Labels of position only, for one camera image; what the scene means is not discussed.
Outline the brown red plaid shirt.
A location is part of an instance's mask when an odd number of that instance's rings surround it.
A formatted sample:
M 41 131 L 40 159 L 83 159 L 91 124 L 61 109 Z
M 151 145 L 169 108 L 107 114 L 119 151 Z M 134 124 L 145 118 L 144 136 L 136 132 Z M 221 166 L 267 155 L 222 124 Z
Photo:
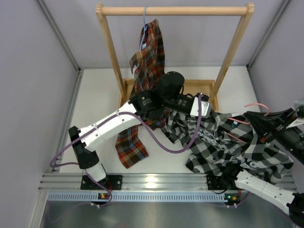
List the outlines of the brown red plaid shirt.
M 165 75 L 165 53 L 159 22 L 155 19 L 146 26 L 143 49 L 137 51 L 129 61 L 134 75 L 131 95 L 154 88 Z M 138 126 L 119 133 L 115 148 L 122 165 L 127 169 L 149 156 L 138 137 Z

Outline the wooden clothes rack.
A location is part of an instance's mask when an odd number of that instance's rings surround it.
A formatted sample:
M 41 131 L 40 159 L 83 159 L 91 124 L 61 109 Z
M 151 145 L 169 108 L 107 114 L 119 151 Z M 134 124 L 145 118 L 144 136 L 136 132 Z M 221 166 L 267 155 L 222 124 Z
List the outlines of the wooden clothes rack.
M 131 95 L 134 76 L 122 75 L 110 30 L 115 25 L 131 26 L 129 38 L 134 55 L 139 51 L 143 29 L 141 7 L 95 6 L 96 16 L 108 48 L 111 67 L 119 87 L 118 104 L 123 105 Z M 229 6 L 159 6 L 146 10 L 145 22 L 157 19 L 162 33 L 165 70 L 181 67 L 199 67 L 208 59 L 219 55 L 219 70 L 213 76 L 188 76 L 186 91 L 206 92 L 214 107 L 218 107 L 220 86 L 241 43 L 254 14 L 255 6 L 247 3 L 242 7 Z

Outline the black white checkered shirt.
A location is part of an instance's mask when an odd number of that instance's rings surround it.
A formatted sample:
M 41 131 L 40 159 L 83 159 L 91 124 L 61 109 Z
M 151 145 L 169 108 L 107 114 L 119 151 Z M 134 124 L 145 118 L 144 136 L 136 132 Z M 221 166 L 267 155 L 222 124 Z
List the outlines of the black white checkered shirt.
M 185 166 L 193 173 L 221 176 L 229 165 L 235 164 L 267 182 L 278 183 L 291 170 L 293 160 L 273 143 L 259 142 L 250 125 L 234 122 L 229 117 L 248 122 L 242 114 L 211 111 L 209 118 L 201 120 Z

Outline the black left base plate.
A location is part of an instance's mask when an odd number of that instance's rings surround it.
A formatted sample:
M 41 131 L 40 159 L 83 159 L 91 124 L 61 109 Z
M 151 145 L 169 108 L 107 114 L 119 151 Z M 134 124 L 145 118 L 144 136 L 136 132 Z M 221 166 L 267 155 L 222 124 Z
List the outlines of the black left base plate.
M 122 189 L 122 175 L 108 175 L 104 180 L 98 183 L 108 190 L 121 190 Z M 101 190 L 102 188 L 96 185 L 87 175 L 82 176 L 81 190 Z

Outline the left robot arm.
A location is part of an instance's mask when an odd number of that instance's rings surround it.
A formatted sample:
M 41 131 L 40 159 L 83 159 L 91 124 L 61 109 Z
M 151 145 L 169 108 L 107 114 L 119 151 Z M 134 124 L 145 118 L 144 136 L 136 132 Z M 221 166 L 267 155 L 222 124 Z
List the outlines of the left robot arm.
M 184 82 L 180 73 L 168 72 L 156 85 L 135 93 L 111 115 L 90 126 L 73 126 L 68 130 L 78 166 L 91 178 L 96 189 L 107 185 L 107 173 L 96 149 L 109 138 L 145 121 L 159 119 L 165 109 L 201 117 L 201 97 L 183 95 Z

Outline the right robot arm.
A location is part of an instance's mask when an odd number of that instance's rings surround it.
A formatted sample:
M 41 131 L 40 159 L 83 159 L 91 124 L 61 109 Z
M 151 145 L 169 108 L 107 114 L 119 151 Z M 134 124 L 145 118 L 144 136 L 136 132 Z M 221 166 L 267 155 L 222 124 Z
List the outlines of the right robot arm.
M 281 209 L 293 223 L 304 226 L 304 195 L 285 190 L 276 184 L 291 169 L 292 159 L 274 142 L 304 162 L 304 108 L 297 106 L 280 112 L 229 114 L 229 121 L 239 122 L 238 129 L 249 137 L 241 155 L 227 162 L 220 181 L 225 189 L 251 192 Z

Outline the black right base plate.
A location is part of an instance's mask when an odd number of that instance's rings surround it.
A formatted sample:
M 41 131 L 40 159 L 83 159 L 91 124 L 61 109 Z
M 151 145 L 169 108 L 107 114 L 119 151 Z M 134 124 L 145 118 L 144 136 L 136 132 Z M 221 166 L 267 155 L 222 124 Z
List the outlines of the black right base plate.
M 222 176 L 207 175 L 208 190 L 216 194 L 225 193 L 227 190 L 236 190 L 234 181 L 230 178 L 225 179 Z

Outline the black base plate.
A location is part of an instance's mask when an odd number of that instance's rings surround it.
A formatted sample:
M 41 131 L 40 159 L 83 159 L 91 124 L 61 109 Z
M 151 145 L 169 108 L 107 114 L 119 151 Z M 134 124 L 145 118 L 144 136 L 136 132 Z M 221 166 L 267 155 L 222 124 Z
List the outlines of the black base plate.
M 208 190 L 216 194 L 225 193 L 227 190 L 236 190 L 234 181 L 230 178 L 225 179 L 222 176 L 207 175 Z
M 98 183 L 108 190 L 121 190 L 122 189 L 122 175 L 108 175 L 104 180 Z M 102 188 L 96 185 L 87 175 L 82 176 L 81 190 L 101 190 Z

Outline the pink wire hanger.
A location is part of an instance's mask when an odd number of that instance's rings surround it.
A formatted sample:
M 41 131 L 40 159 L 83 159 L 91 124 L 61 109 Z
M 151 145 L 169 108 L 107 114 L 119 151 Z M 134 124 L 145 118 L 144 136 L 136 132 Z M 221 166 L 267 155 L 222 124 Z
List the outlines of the pink wire hanger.
M 268 106 L 266 106 L 265 104 L 262 104 L 262 103 L 250 103 L 250 104 L 245 105 L 244 107 L 250 107 L 250 106 L 253 106 L 253 105 L 258 105 L 258 106 L 264 107 L 266 109 L 266 113 L 264 114 L 264 116 L 269 115 L 270 109 L 268 108 Z M 240 121 L 240 120 L 232 118 L 232 117 L 229 117 L 228 119 L 232 120 L 234 122 L 240 123 L 240 124 L 251 125 L 250 122 Z M 236 140 L 238 140 L 239 142 L 245 143 L 245 141 L 237 138 L 236 136 L 234 136 L 234 135 L 232 135 L 230 133 L 227 133 L 227 135 L 230 136 L 230 137 L 232 137 L 232 138 L 234 138 L 234 139 L 236 139 Z

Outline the aluminium mounting rail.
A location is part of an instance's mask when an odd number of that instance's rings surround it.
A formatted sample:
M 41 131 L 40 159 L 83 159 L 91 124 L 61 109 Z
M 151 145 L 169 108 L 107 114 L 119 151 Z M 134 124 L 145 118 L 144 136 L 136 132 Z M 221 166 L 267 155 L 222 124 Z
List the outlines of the aluminium mounting rail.
M 209 180 L 204 174 L 165 173 L 114 174 L 108 177 L 107 188 L 120 192 L 208 192 Z M 81 173 L 45 173 L 38 189 L 41 191 L 76 191 L 88 187 Z

